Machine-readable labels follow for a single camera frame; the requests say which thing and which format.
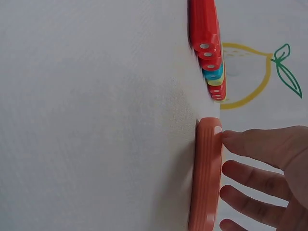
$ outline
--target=green leaf drawing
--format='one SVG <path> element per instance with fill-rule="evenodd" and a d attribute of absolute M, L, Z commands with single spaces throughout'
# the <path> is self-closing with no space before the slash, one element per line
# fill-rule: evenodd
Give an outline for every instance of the green leaf drawing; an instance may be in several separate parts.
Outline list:
<path fill-rule="evenodd" d="M 297 79 L 292 74 L 292 72 L 282 64 L 282 61 L 290 56 L 290 54 L 291 47 L 286 43 L 274 53 L 274 59 L 271 60 L 276 64 L 276 70 L 280 80 L 302 99 L 303 94 Z"/>
<path fill-rule="evenodd" d="M 275 60 L 280 60 L 282 62 L 291 54 L 291 47 L 289 44 L 284 44 L 274 53 Z"/>

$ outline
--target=orange rectangular piece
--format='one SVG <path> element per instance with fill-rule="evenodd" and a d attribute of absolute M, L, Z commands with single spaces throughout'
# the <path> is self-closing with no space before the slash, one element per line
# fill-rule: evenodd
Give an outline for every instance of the orange rectangular piece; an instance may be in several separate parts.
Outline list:
<path fill-rule="evenodd" d="M 214 0 L 189 0 L 190 40 L 195 51 L 212 51 L 219 42 L 219 25 Z"/>
<path fill-rule="evenodd" d="M 197 126 L 189 231 L 214 228 L 222 164 L 221 132 L 217 118 L 203 118 Z"/>

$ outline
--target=blue domino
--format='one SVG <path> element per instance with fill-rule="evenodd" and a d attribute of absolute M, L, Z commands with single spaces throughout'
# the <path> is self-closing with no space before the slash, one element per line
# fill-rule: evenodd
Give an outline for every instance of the blue domino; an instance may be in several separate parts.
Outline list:
<path fill-rule="evenodd" d="M 217 71 L 205 71 L 202 70 L 204 78 L 207 80 L 216 80 L 219 79 L 223 73 L 223 64 L 221 64 L 220 69 Z"/>

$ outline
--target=yellow lemon outline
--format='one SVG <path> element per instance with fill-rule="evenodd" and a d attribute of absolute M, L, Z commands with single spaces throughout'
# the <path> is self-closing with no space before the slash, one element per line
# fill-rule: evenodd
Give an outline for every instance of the yellow lemon outline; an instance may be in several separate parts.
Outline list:
<path fill-rule="evenodd" d="M 220 109 L 222 110 L 226 110 L 226 109 L 233 109 L 236 107 L 241 107 L 244 106 L 245 104 L 249 103 L 250 101 L 252 101 L 255 97 L 257 97 L 266 87 L 266 85 L 268 84 L 269 80 L 270 80 L 270 75 L 271 75 L 271 58 L 273 56 L 273 53 L 264 53 L 264 52 L 259 52 L 256 51 L 250 47 L 244 46 L 244 45 L 240 45 L 240 44 L 236 44 L 236 43 L 223 43 L 222 44 L 223 47 L 229 47 L 229 48 L 236 48 L 239 50 L 244 50 L 244 51 L 248 51 L 257 55 L 262 55 L 266 57 L 266 61 L 265 61 L 265 75 L 264 78 L 262 80 L 262 82 L 260 83 L 260 85 L 249 95 L 247 95 L 245 98 L 238 100 L 236 102 L 233 103 L 222 103 L 220 105 Z"/>

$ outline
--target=printed lemon illustration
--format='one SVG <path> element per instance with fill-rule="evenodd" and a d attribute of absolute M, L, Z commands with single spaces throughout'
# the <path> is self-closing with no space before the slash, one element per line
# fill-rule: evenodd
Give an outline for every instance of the printed lemon illustration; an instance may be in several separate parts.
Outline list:
<path fill-rule="evenodd" d="M 280 80 L 301 99 L 303 98 L 297 79 L 282 64 L 291 54 L 289 44 L 284 44 L 274 54 L 256 51 L 236 43 L 223 43 L 223 51 L 228 93 L 226 101 L 220 105 L 221 109 L 241 107 L 257 97 L 270 80 L 272 65 L 275 65 Z"/>

